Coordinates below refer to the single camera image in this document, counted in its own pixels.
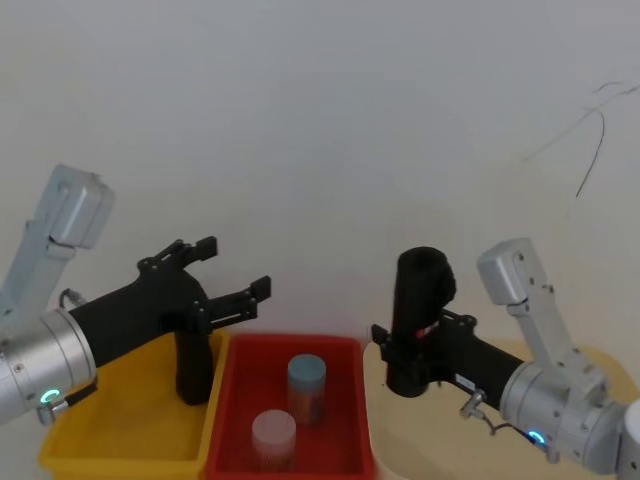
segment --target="plastic container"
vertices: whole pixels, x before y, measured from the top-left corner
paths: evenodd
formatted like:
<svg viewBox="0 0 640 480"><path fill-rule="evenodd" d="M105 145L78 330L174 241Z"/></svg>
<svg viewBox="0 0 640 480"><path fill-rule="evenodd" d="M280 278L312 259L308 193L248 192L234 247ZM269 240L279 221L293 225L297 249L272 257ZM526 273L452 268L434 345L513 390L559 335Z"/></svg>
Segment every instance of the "plastic container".
<svg viewBox="0 0 640 480"><path fill-rule="evenodd" d="M261 472L252 458L252 423L265 410L286 410L287 366L302 353L326 363L327 415L298 426L292 471ZM206 470L212 480L373 479L360 344L326 336L234 336Z"/></svg>
<svg viewBox="0 0 640 480"><path fill-rule="evenodd" d="M98 392L65 412L40 452L55 480L204 478L229 337L211 338L216 369L209 403L190 407L176 393L173 335L99 370Z"/></svg>
<svg viewBox="0 0 640 480"><path fill-rule="evenodd" d="M296 355L288 366L287 407L300 425L312 425L324 416L327 367L317 355Z"/></svg>
<svg viewBox="0 0 640 480"><path fill-rule="evenodd" d="M293 469L296 454L296 421L282 410L267 410L253 421L253 449L258 470L286 472Z"/></svg>

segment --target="white background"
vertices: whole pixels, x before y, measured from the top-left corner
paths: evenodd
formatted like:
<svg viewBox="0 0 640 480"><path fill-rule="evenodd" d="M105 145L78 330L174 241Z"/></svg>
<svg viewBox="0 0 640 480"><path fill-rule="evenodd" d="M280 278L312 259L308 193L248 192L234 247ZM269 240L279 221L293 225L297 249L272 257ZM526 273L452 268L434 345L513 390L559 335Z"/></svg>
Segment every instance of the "white background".
<svg viewBox="0 0 640 480"><path fill-rule="evenodd" d="M454 308L518 336L475 259L527 235L581 343L640 378L637 2L4 0L0 271L53 166L117 204L65 286L93 298L175 238L219 238L212 295L265 273L253 325L362 337L390 320L395 260L445 251ZM592 93L604 82L623 82ZM0 477L36 475L32 416L0 430Z"/></svg>

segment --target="table surface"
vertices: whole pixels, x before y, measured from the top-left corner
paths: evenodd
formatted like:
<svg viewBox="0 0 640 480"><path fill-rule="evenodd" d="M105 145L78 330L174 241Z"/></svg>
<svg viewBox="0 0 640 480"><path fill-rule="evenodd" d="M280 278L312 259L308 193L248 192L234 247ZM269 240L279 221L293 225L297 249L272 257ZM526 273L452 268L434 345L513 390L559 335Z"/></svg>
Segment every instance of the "table surface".
<svg viewBox="0 0 640 480"><path fill-rule="evenodd" d="M523 342L496 341L494 345L522 359L531 355ZM584 348L608 374L612 396L630 403L638 388L610 355ZM468 395L451 385L431 387L415 399L394 395L384 386L385 364L379 348L369 344L364 352L365 388L369 429L380 478L410 480L590 480L613 478L591 474L569 459L558 465L511 429L489 435L486 424L464 420L458 411ZM484 408L494 423L497 412Z"/></svg>

